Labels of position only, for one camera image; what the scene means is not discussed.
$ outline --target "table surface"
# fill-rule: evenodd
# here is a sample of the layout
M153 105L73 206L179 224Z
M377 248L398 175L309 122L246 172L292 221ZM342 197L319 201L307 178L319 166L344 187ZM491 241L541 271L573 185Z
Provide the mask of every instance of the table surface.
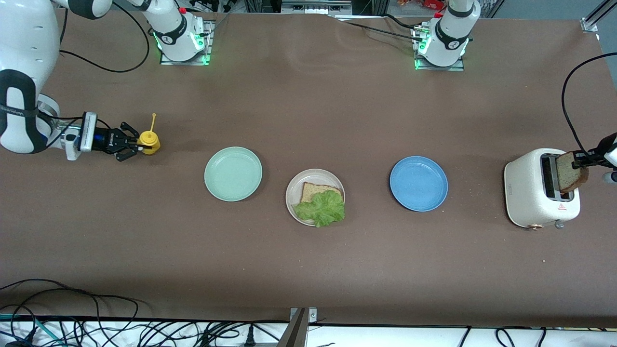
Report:
M148 303L142 317L285 319L289 307L315 306L331 323L615 324L615 189L604 170L591 169L564 230L516 227L503 197L507 162L576 148L561 86L601 53L596 36L577 21L525 20L480 20L473 35L463 73L416 71L404 39L324 15L229 15L207 67L159 66L154 49L123 74L59 57L44 92L64 117L95 111L143 131L156 112L162 148L122 163L0 151L2 282L44 277L132 296ZM145 42L114 11L71 15L62 47L122 69ZM567 103L586 146L617 128L606 63L573 77ZM203 180L228 146L263 165L258 190L237 203ZM389 191L394 164L414 155L449 179L431 212L408 211ZM327 228L296 222L284 202L291 178L314 167L345 186L346 219ZM74 295L41 300L38 312L93 314ZM102 313L130 311L110 303Z

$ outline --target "yellow bottle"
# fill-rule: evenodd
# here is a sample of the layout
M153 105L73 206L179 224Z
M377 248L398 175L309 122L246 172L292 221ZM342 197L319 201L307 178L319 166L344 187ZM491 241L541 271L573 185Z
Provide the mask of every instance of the yellow bottle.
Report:
M137 144L143 144L145 146L152 147L151 149L144 148L144 150L142 151L144 154L147 154L147 155L154 154L154 152L158 151L160 148L159 137L156 135L155 132L152 131L152 129L154 129L155 119L156 119L156 113L153 113L152 114L152 125L150 126L150 130L142 132L141 135L139 136L139 140L137 141Z

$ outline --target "lettuce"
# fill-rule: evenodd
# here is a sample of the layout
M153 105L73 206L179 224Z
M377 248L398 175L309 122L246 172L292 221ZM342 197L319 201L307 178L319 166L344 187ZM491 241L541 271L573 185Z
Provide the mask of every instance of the lettuce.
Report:
M345 218L345 204L341 196L331 190L313 195L313 201L310 203L295 205L294 211L302 220L314 220L318 228L330 225L332 222L340 222Z

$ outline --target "green plate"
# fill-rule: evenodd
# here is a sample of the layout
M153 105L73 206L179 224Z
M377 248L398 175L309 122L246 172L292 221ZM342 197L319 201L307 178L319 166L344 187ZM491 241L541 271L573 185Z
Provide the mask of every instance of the green plate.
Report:
M223 201L240 201L257 190L262 163L243 147L227 147L214 154L205 166L205 186Z

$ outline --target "bread slice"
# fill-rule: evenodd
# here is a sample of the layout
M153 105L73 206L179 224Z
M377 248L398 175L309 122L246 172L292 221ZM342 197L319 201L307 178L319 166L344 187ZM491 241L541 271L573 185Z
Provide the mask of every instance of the bread slice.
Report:
M557 180L559 181L559 191L567 193L582 186L589 178L589 168L580 167L572 168L574 162L574 153L568 152L562 154L556 160L557 163Z
M310 203L313 201L313 195L317 193L323 193L326 190L335 191L342 197L341 191L336 189L335 187L328 185L314 185L313 183L304 182L302 186L302 197L300 198L301 203Z

